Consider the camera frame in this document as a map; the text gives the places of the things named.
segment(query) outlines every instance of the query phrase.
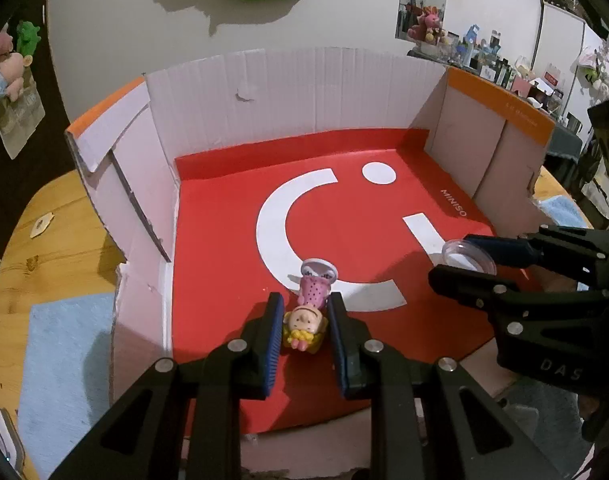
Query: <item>corrugated cardboard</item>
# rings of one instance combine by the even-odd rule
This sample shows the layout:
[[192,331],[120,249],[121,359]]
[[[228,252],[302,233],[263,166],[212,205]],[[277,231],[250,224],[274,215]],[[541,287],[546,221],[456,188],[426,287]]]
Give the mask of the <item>corrugated cardboard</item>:
[[412,57],[341,48],[216,56],[147,75],[73,123],[89,197],[128,261],[116,300],[114,393],[171,351],[178,157],[329,130],[409,127],[429,130],[425,151],[498,234],[544,221],[530,190],[553,122],[495,85]]

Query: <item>red paper mat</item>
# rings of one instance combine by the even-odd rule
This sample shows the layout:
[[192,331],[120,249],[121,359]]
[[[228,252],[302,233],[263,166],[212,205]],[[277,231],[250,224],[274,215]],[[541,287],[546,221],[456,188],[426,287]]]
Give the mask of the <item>red paper mat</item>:
[[[402,148],[405,135],[413,142]],[[293,251],[301,259],[334,263],[340,280],[393,280],[407,302],[391,310],[350,315],[364,320],[373,337],[425,362],[441,356],[460,359],[488,341],[493,332],[484,313],[430,289],[431,260],[403,221],[423,213],[444,240],[492,234],[469,197],[422,151],[425,135],[402,130],[326,132],[179,159],[181,176],[191,179],[180,187],[174,357],[179,362],[200,358],[238,336],[246,320],[262,313],[271,291],[283,294],[288,310],[294,307],[295,294],[281,285],[260,256],[256,224],[275,190],[318,170],[331,170],[337,182],[308,190],[290,206],[286,236]],[[377,143],[362,142],[374,136],[379,136]],[[315,156],[317,147],[332,154]],[[280,153],[280,159],[272,159],[273,153]],[[299,154],[307,158],[297,160]],[[274,165],[254,168],[254,158]],[[370,162],[392,168],[395,181],[368,181],[362,170]],[[244,171],[233,173],[236,168]],[[269,399],[242,402],[242,432],[315,424],[363,407],[363,402],[341,398],[330,350],[329,338],[313,356],[283,349]]]

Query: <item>wooden table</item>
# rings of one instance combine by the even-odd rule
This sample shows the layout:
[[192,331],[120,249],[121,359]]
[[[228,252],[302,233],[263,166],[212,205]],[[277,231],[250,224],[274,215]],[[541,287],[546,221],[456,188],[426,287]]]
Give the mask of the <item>wooden table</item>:
[[[46,231],[29,238],[36,220],[50,211],[55,216]],[[27,205],[0,263],[0,408],[16,428],[31,306],[113,292],[123,261],[77,172],[46,184]],[[30,460],[25,474],[38,480]]]

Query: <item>silver screw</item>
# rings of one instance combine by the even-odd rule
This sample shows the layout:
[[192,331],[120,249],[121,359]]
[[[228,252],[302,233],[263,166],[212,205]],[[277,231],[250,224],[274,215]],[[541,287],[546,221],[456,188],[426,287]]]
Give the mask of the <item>silver screw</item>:
[[519,323],[518,321],[512,321],[507,325],[507,332],[511,335],[520,335],[523,330],[524,327],[522,326],[522,323]]
[[458,367],[458,363],[456,363],[455,359],[451,359],[451,357],[441,357],[438,361],[438,366],[441,370],[453,372]]
[[247,349],[247,342],[244,339],[231,339],[226,347],[232,352],[243,352]]
[[385,345],[383,345],[382,341],[379,341],[378,339],[370,339],[369,341],[365,341],[365,350],[367,352],[377,354],[378,352],[381,352],[383,348],[385,348]]
[[173,361],[171,359],[159,359],[155,363],[155,371],[165,374],[173,370]]

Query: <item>clear plastic cup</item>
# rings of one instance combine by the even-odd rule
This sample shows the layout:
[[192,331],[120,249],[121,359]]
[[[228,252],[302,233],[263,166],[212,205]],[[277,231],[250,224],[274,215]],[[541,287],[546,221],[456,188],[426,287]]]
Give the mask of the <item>clear plastic cup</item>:
[[450,240],[442,248],[442,263],[459,269],[496,275],[496,263],[480,247],[466,240]]

